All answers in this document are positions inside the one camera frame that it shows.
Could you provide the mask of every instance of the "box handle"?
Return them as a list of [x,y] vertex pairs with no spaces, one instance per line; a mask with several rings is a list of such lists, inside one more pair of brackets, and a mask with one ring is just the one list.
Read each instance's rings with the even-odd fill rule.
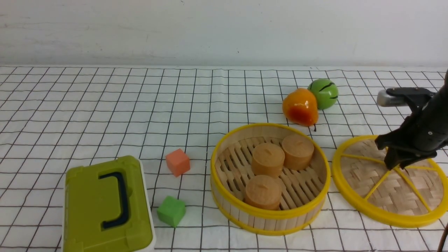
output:
[[103,221],[101,226],[103,229],[109,229],[116,226],[121,226],[129,220],[129,201],[126,192],[126,184],[123,174],[120,172],[112,172],[105,175],[101,175],[99,179],[115,177],[118,182],[118,192],[120,194],[121,214],[117,219],[111,221]]

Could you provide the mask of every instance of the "green ball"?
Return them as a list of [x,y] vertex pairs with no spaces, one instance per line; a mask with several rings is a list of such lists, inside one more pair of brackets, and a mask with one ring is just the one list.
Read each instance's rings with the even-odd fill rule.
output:
[[317,79],[313,81],[308,90],[311,91],[317,100],[317,108],[327,109],[337,102],[338,90],[334,82],[329,79]]

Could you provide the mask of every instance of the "green box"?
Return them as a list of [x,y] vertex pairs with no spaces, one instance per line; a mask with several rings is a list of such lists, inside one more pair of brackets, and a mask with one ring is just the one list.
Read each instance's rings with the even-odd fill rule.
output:
[[65,177],[62,251],[151,251],[154,224],[141,162],[124,156]]
[[171,196],[167,196],[157,209],[159,220],[172,227],[177,227],[185,213],[185,203]]

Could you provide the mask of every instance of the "toy fruit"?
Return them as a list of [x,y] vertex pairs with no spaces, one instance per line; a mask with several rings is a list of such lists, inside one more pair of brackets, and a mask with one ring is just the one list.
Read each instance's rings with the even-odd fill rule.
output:
[[283,114],[294,123],[310,127],[317,123],[319,113],[314,94],[298,88],[283,100]]
[[329,79],[317,79],[309,86],[310,90],[317,100],[318,109],[327,109],[336,103],[338,97],[338,90],[336,84]]

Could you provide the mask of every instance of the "table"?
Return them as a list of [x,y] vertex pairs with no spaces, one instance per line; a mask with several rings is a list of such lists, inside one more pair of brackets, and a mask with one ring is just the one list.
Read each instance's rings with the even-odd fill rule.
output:
[[[443,85],[445,68],[0,66],[0,250],[60,251],[65,171],[118,156],[142,160],[157,251],[435,251],[448,215],[421,229],[375,222],[354,210],[334,184],[319,217],[292,235],[244,231],[218,211],[209,159],[230,130],[255,122],[310,135],[331,163],[356,135],[397,128],[409,108],[381,108],[387,87]],[[288,122],[281,102],[298,87],[331,78],[338,103],[320,111],[317,131]],[[164,156],[181,148],[191,170],[175,178]],[[448,172],[445,150],[435,158]],[[176,229],[161,223],[166,196],[186,202]]]

